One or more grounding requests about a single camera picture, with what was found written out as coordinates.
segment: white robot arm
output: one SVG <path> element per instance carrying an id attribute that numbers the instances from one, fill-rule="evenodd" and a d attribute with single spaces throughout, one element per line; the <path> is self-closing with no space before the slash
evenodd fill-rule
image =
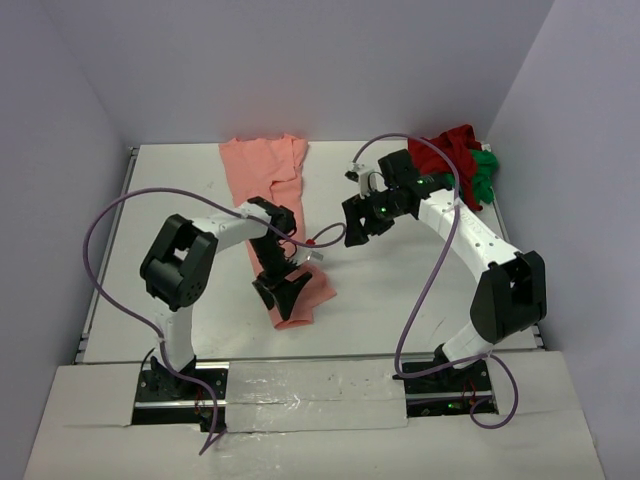
<path id="1" fill-rule="evenodd" d="M 441 175 L 423 175 L 407 150 L 379 160 L 386 190 L 379 191 L 373 168 L 353 164 L 346 176 L 358 183 L 360 193 L 343 202 L 347 219 L 347 247 L 362 245 L 369 235 L 381 235 L 395 217 L 411 214 L 446 239 L 454 223 L 453 191 Z M 451 248 L 467 265 L 478 287 L 470 321 L 436 356 L 456 361 L 489 352 L 509 335 L 546 316 L 544 261 L 536 252 L 521 253 L 502 240 L 464 205 Z M 460 363 L 462 369 L 469 363 Z"/>
<path id="2" fill-rule="evenodd" d="M 310 249 L 298 247 L 293 256 L 287 257 L 280 237 L 267 227 L 270 224 L 293 235 L 296 224 L 291 210 L 256 197 L 234 211 L 239 218 L 226 213 L 193 220 L 172 215 L 140 267 L 147 292 L 166 305 L 156 315 L 156 323 L 164 333 L 164 339 L 159 341 L 165 342 L 170 365 L 186 375 L 192 375 L 196 364 L 191 343 L 193 304 L 207 286 L 216 255 L 248 240 L 264 269 L 253 286 L 267 309 L 277 308 L 285 321 L 312 277 L 305 272 L 293 280 L 287 279 L 313 254 Z M 164 389 L 180 396 L 182 383 L 170 375 L 162 357 L 152 357 L 151 364 Z"/>

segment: white table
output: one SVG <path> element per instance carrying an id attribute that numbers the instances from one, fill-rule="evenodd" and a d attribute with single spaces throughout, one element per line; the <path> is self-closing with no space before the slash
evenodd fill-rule
<path id="1" fill-rule="evenodd" d="M 562 355 L 501 356 L 522 402 L 502 429 L 482 430 L 463 415 L 412 418 L 389 429 L 238 433 L 202 457 L 204 434 L 195 425 L 130 425 L 137 365 L 60 367 L 25 478 L 603 480 Z M 279 363 L 286 369 L 292 362 Z M 498 408 L 506 411 L 508 382 L 489 366 Z"/>
<path id="2" fill-rule="evenodd" d="M 303 206 L 307 232 L 343 221 L 341 202 L 356 193 L 344 177 L 362 142 L 311 142 L 304 162 Z M 405 148 L 405 141 L 372 145 L 362 161 Z M 190 190 L 232 205 L 217 144 L 144 145 L 132 169 L 128 191 L 165 186 Z M 164 220 L 173 213 L 198 217 L 213 210 L 171 194 L 135 198 L 122 209 L 105 262 L 104 286 L 137 312 L 153 316 L 154 302 L 138 269 Z M 480 218 L 497 233 L 494 206 Z M 194 310 L 193 343 L 201 359 L 292 358 L 386 355 L 395 350 L 401 329 L 443 241 L 412 218 L 401 218 L 365 246 L 326 249 L 322 268 L 338 292 L 314 310 L 311 326 L 276 331 L 251 286 L 253 272 L 243 246 L 216 257 L 211 280 Z M 432 352 L 469 318 L 475 292 L 471 273 L 452 252 L 427 297 L 405 352 Z M 86 363 L 139 361 L 154 345 L 152 332 L 104 300 L 92 310 Z M 500 350 L 536 348 L 531 330 L 499 345 Z"/>

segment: cable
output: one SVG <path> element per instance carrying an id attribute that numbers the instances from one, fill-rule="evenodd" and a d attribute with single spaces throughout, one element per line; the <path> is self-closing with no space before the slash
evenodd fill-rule
<path id="1" fill-rule="evenodd" d="M 200 402 L 202 401 L 202 389 L 198 387 L 196 390 L 196 398 L 194 402 L 194 411 L 196 415 L 200 415 Z"/>
<path id="2" fill-rule="evenodd" d="M 371 172 L 369 175 L 367 175 L 367 185 L 369 186 L 369 190 L 373 190 L 373 188 L 371 188 L 372 175 L 380 175 L 382 177 L 382 180 L 384 180 L 384 175 L 382 175 L 380 172 L 376 172 L 376 171 Z"/>
<path id="3" fill-rule="evenodd" d="M 156 347 L 153 347 L 151 350 L 149 350 L 147 354 L 144 356 L 144 358 L 142 359 L 142 362 L 140 362 L 140 373 L 142 373 L 142 370 L 144 369 L 144 364 L 147 363 L 147 360 L 149 360 L 149 357 L 151 356 L 151 354 L 155 349 Z"/>
<path id="4" fill-rule="evenodd" d="M 220 211 L 222 211 L 222 212 L 224 212 L 224 213 L 226 213 L 228 215 L 231 215 L 232 217 L 243 218 L 243 216 L 241 214 L 239 214 L 239 213 L 237 213 L 237 212 L 235 212 L 235 211 L 223 206 L 223 205 L 220 205 L 217 202 L 214 202 L 212 200 L 209 200 L 206 197 L 203 197 L 202 195 L 198 195 L 197 193 L 189 192 L 187 190 L 181 190 L 179 188 L 170 188 L 170 187 L 143 188 L 143 189 L 135 190 L 133 192 L 129 192 L 129 193 L 125 194 L 125 195 L 122 195 L 122 196 L 116 198 L 109 205 L 107 205 L 96 216 L 96 218 L 93 220 L 93 222 L 91 222 L 91 224 L 89 225 L 89 228 L 87 229 L 87 232 L 85 233 L 84 240 L 82 242 L 82 263 L 84 265 L 85 271 L 87 272 L 87 276 L 89 277 L 89 280 L 93 284 L 93 287 L 96 289 L 96 291 L 106 301 L 108 301 L 111 305 L 113 305 L 115 308 L 117 308 L 121 312 L 124 312 L 127 315 L 135 318 L 136 320 L 142 322 L 143 324 L 145 324 L 147 327 L 151 328 L 155 332 L 155 334 L 158 336 L 158 340 L 159 340 L 159 343 L 160 343 L 160 355 L 162 357 L 162 362 L 164 364 L 164 367 L 169 371 L 169 373 L 171 373 L 174 377 L 179 378 L 180 380 L 184 380 L 186 382 L 190 382 L 190 383 L 193 383 L 195 385 L 201 386 L 211 396 L 211 399 L 213 400 L 213 419 L 211 421 L 211 429 L 209 430 L 209 434 L 207 435 L 207 439 L 206 439 L 204 445 L 202 446 L 202 448 L 200 449 L 200 452 L 199 452 L 199 455 L 202 455 L 205 451 L 207 451 L 207 449 L 211 445 L 213 445 L 226 432 L 226 429 L 225 429 L 222 432 L 220 432 L 220 434 L 218 434 L 215 438 L 213 438 L 213 435 L 215 434 L 216 423 L 217 423 L 217 420 L 218 420 L 218 399 L 216 398 L 216 394 L 215 394 L 213 388 L 211 388 L 210 385 L 208 385 L 207 383 L 203 382 L 202 380 L 200 380 L 198 378 L 190 377 L 188 375 L 181 374 L 180 372 L 176 371 L 171 366 L 171 364 L 169 363 L 168 355 L 167 355 L 167 347 L 166 347 L 166 344 L 165 344 L 165 337 L 164 337 L 164 332 L 162 331 L 162 329 L 160 327 L 158 327 L 157 325 L 155 325 L 151 320 L 149 320 L 149 319 L 143 317 L 142 315 L 134 312 L 130 308 L 127 308 L 126 306 L 124 306 L 123 304 L 118 302 L 115 298 L 113 298 L 111 295 L 109 295 L 109 293 L 107 293 L 107 291 L 103 288 L 103 286 L 98 281 L 98 277 L 95 275 L 95 273 L 93 273 L 93 270 L 91 269 L 91 262 L 89 261 L 89 243 L 91 241 L 91 235 L 93 234 L 93 231 L 95 230 L 95 228 L 98 225 L 98 223 L 100 222 L 100 220 L 102 220 L 102 218 L 107 213 L 109 213 L 113 208 L 115 208 L 119 204 L 125 202 L 126 200 L 129 200 L 130 198 L 137 197 L 137 196 L 140 196 L 140 195 L 146 195 L 148 193 L 173 193 L 173 194 L 176 194 L 176 195 L 182 195 L 182 196 L 185 196 L 185 197 L 193 198 L 195 200 L 200 200 L 201 202 L 206 203 L 207 205 L 209 205 L 209 206 L 211 206 L 213 208 L 216 208 L 216 209 L 218 209 L 218 210 L 220 210 Z M 271 225 L 269 222 L 266 222 L 266 221 L 262 220 L 261 218 L 255 217 L 253 215 L 249 215 L 249 216 L 247 216 L 247 218 L 266 226 L 269 230 L 275 232 L 276 235 L 278 235 L 281 238 L 291 242 L 292 244 L 297 245 L 297 246 L 301 246 L 301 247 L 306 247 L 306 248 L 325 248 L 325 247 L 329 247 L 331 245 L 335 245 L 336 243 L 338 243 L 340 240 L 342 240 L 344 238 L 344 236 L 345 236 L 345 234 L 347 232 L 347 227 L 346 227 L 346 225 L 344 223 L 333 224 L 333 225 L 330 225 L 329 228 L 334 228 L 335 226 L 338 226 L 338 225 L 341 225 L 343 227 L 342 233 L 335 240 L 332 240 L 330 242 L 323 243 L 323 244 L 308 245 L 306 243 L 301 243 L 301 242 L 298 242 L 297 240 L 294 240 L 293 238 L 291 238 L 287 234 L 281 232 L 280 230 L 275 228 L 273 225 Z M 321 230 L 320 234 L 324 233 L 327 230 L 328 230 L 328 228 L 325 228 L 325 229 Z"/>
<path id="5" fill-rule="evenodd" d="M 470 402 L 475 403 L 477 401 L 476 398 L 476 394 L 478 393 L 478 391 L 476 390 L 476 386 L 473 383 L 473 380 L 469 379 L 469 383 L 471 384 L 471 399 L 469 400 Z"/>
<path id="6" fill-rule="evenodd" d="M 324 235 L 325 233 L 327 233 L 329 230 L 333 230 L 336 227 L 342 227 L 342 235 L 340 235 L 340 239 L 338 241 L 331 241 L 329 242 L 329 244 L 333 245 L 334 243 L 338 243 L 340 240 L 342 240 L 344 238 L 344 235 L 347 231 L 347 225 L 344 222 L 336 222 L 336 223 L 332 223 L 331 225 L 324 227 L 322 230 L 320 230 L 318 233 L 316 233 L 311 240 L 313 240 L 314 242 L 316 240 L 318 240 L 318 238 L 320 238 L 322 235 Z"/>
<path id="7" fill-rule="evenodd" d="M 442 365 L 438 365 L 437 367 L 428 368 L 426 370 L 422 370 L 422 371 L 419 371 L 419 372 L 405 373 L 405 372 L 402 371 L 402 363 L 401 363 L 402 349 L 403 349 L 404 344 L 405 344 L 405 342 L 407 340 L 407 337 L 409 336 L 409 332 L 411 331 L 411 327 L 413 326 L 413 322 L 415 322 L 416 317 L 418 316 L 418 312 L 420 311 L 420 308 L 422 307 L 422 304 L 424 303 L 424 299 L 427 297 L 427 294 L 431 290 L 431 287 L 433 286 L 433 283 L 434 283 L 436 277 L 438 276 L 438 273 L 440 273 L 440 268 L 442 268 L 442 264 L 444 263 L 444 259 L 446 258 L 447 254 L 449 253 L 449 250 L 451 249 L 451 244 L 453 243 L 453 238 L 455 237 L 456 231 L 458 229 L 458 224 L 460 223 L 460 204 L 459 204 L 459 198 L 460 198 L 460 175 L 459 175 L 458 169 L 454 165 L 453 161 L 449 158 L 449 156 L 446 153 L 444 153 L 442 150 L 440 150 L 438 147 L 436 147 L 434 144 L 432 144 L 428 140 L 425 140 L 424 138 L 414 137 L 412 135 L 407 135 L 407 134 L 404 134 L 404 133 L 385 133 L 385 134 L 378 135 L 377 137 L 372 138 L 371 140 L 366 142 L 362 147 L 360 147 L 360 149 L 356 152 L 355 156 L 353 157 L 352 163 L 357 163 L 358 159 L 360 158 L 362 153 L 371 144 L 377 142 L 378 140 L 382 140 L 384 138 L 393 138 L 393 137 L 406 138 L 408 140 L 413 140 L 413 141 L 422 143 L 423 145 L 425 145 L 428 148 L 430 148 L 431 150 L 433 150 L 435 153 L 437 153 L 447 163 L 447 165 L 451 169 L 451 172 L 453 173 L 453 178 L 454 178 L 454 187 L 453 187 L 454 217 L 453 217 L 453 224 L 451 225 L 451 231 L 449 232 L 449 235 L 447 236 L 447 239 L 444 242 L 444 247 L 442 247 L 442 251 L 440 252 L 440 255 L 438 256 L 438 259 L 436 260 L 436 263 L 435 263 L 435 265 L 433 267 L 433 270 L 429 274 L 429 277 L 427 278 L 427 281 L 424 284 L 424 287 L 422 288 L 422 291 L 420 292 L 420 295 L 418 296 L 418 299 L 416 300 L 416 303 L 413 306 L 413 309 L 411 310 L 411 313 L 409 314 L 409 318 L 407 319 L 407 323 L 405 324 L 405 326 L 404 326 L 404 328 L 402 330 L 402 334 L 400 335 L 400 338 L 398 339 L 398 345 L 396 346 L 396 352 L 395 352 L 395 355 L 394 355 L 394 358 L 393 358 L 395 371 L 398 374 L 398 377 L 400 377 L 400 378 L 404 378 L 404 379 L 420 378 L 420 377 L 423 377 L 423 376 L 426 376 L 426 375 L 431 375 L 431 374 L 437 373 L 437 372 L 439 372 L 441 370 L 445 370 L 445 369 L 447 369 L 449 367 L 453 367 L 455 365 L 459 365 L 459 364 L 462 364 L 462 363 L 475 362 L 475 361 L 480 360 L 482 358 L 493 358 L 504 369 L 504 371 L 506 372 L 507 376 L 509 377 L 509 380 L 511 381 L 511 384 L 513 386 L 513 391 L 514 391 L 513 407 L 511 408 L 511 411 L 509 412 L 507 417 L 502 422 L 498 423 L 497 425 L 484 425 L 484 424 L 481 424 L 480 422 L 478 422 L 478 420 L 474 417 L 475 408 L 471 409 L 470 416 L 471 416 L 471 420 L 476 425 L 478 425 L 479 427 L 488 428 L 488 429 L 500 428 L 500 427 L 506 425 L 507 423 L 509 423 L 511 421 L 511 419 L 513 418 L 513 416 L 515 415 L 515 413 L 516 413 L 516 410 L 518 408 L 518 400 L 519 400 L 518 399 L 518 386 L 516 384 L 515 378 L 513 377 L 513 374 L 511 373 L 511 371 L 509 370 L 507 365 L 502 360 L 500 360 L 498 357 L 493 355 L 492 353 L 484 353 L 484 354 L 480 354 L 480 355 L 474 355 L 472 357 L 461 358 L 459 360 L 455 360 L 453 362 L 443 363 Z M 483 402 L 477 402 L 474 405 L 474 407 L 477 407 L 477 405 L 480 404 L 480 403 L 483 403 Z"/>
<path id="8" fill-rule="evenodd" d="M 297 245 L 294 245 L 294 246 L 293 246 L 293 252 L 291 252 L 291 255 L 288 255 L 288 256 L 287 256 L 287 260 L 290 260 L 290 259 L 292 259 L 293 257 L 295 257 L 295 256 L 296 256 L 296 253 L 298 253 L 298 246 L 297 246 Z"/>

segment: white panel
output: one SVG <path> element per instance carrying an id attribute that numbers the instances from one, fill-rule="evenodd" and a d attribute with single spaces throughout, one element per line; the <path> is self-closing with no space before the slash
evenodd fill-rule
<path id="1" fill-rule="evenodd" d="M 499 353 L 518 383 L 518 413 L 580 409 L 571 377 L 560 352 Z M 498 411 L 507 413 L 513 405 L 513 387 L 497 362 L 487 360 Z"/>
<path id="2" fill-rule="evenodd" d="M 22 478 L 91 297 L 80 247 L 127 153 L 38 0 L 0 1 L 0 476 Z M 100 264 L 108 217 L 91 252 Z"/>
<path id="3" fill-rule="evenodd" d="M 437 417 L 392 430 L 229 434 L 198 457 L 203 440 L 188 425 L 41 429 L 25 479 L 604 480 L 580 410 L 521 415 L 497 431 Z"/>
<path id="4" fill-rule="evenodd" d="M 58 367 L 41 428 L 129 425 L 139 371 L 136 364 Z"/>
<path id="5" fill-rule="evenodd" d="M 133 144 L 484 134 L 552 0 L 43 0 Z"/>
<path id="6" fill-rule="evenodd" d="M 344 177 L 361 142 L 313 142 L 304 163 L 303 205 L 307 232 L 343 221 L 341 202 L 357 193 Z M 374 144 L 363 161 L 406 147 L 405 141 Z M 145 145 L 140 149 L 130 190 L 151 186 L 191 190 L 231 205 L 216 144 Z M 146 315 L 153 301 L 139 277 L 139 264 L 164 220 L 174 213 L 200 217 L 213 212 L 198 202 L 153 194 L 128 202 L 113 243 L 104 286 L 115 298 Z M 479 215 L 498 232 L 492 206 Z M 273 358 L 323 355 L 390 354 L 443 245 L 442 239 L 412 218 L 400 218 L 382 237 L 365 246 L 326 249 L 322 268 L 338 295 L 314 310 L 314 325 L 276 331 L 251 286 L 254 278 L 246 249 L 231 248 L 216 257 L 206 292 L 194 307 L 194 349 L 201 358 Z M 469 318 L 475 292 L 473 276 L 450 254 L 418 315 L 406 352 L 429 352 L 453 336 Z M 86 362 L 140 360 L 154 345 L 152 332 L 99 301 Z M 535 348 L 530 331 L 518 333 L 500 349 Z"/>
<path id="7" fill-rule="evenodd" d="M 407 406 L 404 398 L 232 404 L 226 407 L 225 422 L 229 432 L 402 428 L 407 426 Z"/>
<path id="8" fill-rule="evenodd" d="M 232 362 L 227 403 L 404 400 L 393 361 Z"/>
<path id="9" fill-rule="evenodd" d="M 554 2 L 489 135 L 512 237 L 547 262 L 545 343 L 613 480 L 640 472 L 639 25 L 638 0 Z"/>

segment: green cloth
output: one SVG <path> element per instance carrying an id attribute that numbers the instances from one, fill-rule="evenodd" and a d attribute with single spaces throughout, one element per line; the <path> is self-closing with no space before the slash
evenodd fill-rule
<path id="1" fill-rule="evenodd" d="M 469 150 L 471 156 L 478 164 L 478 170 L 471 179 L 471 188 L 473 189 L 473 196 L 476 197 L 476 202 L 491 203 L 493 202 L 493 188 L 491 184 L 491 175 L 498 169 L 498 159 L 496 156 L 488 150 Z M 453 186 L 453 174 L 445 174 L 445 178 L 451 186 Z M 460 190 L 460 196 L 464 200 L 462 190 Z"/>

